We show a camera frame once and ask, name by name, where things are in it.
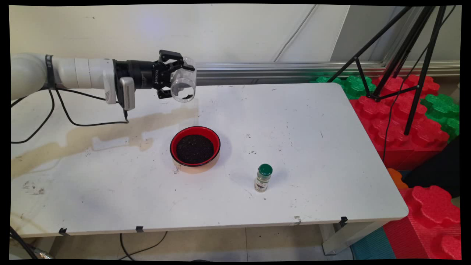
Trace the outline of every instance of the dirt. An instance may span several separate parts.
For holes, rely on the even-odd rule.
[[[189,99],[189,98],[191,98],[192,96],[193,96],[193,94],[190,94],[190,95],[188,95],[188,96],[186,96],[186,97],[184,97],[184,98],[182,98],[182,99]]]
[[[187,164],[199,164],[212,157],[214,146],[212,142],[201,135],[187,135],[177,144],[177,157]]]

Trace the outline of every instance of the table leg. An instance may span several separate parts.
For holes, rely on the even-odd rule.
[[[346,223],[344,227],[335,232],[333,224],[320,224],[322,233],[322,247],[325,255],[336,255],[348,248],[358,240],[385,225],[388,221]]]

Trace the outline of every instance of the white robotic arm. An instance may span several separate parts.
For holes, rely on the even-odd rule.
[[[196,87],[194,63],[176,52],[160,50],[159,53],[160,58],[155,62],[52,56],[54,81],[69,89],[103,89],[106,102],[116,104],[118,101],[124,110],[135,107],[136,89],[157,89],[160,99],[192,100]],[[10,55],[11,100],[26,97],[48,84],[47,63],[43,54]]]

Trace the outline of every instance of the clear plastic cup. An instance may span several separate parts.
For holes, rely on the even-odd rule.
[[[178,102],[189,102],[196,94],[196,63],[189,57],[184,57],[184,61],[195,68],[194,71],[183,68],[175,71],[172,77],[170,93]]]

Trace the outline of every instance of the jar label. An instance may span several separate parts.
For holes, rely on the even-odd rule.
[[[265,191],[267,189],[268,182],[261,182],[258,179],[255,180],[255,189],[258,191]]]

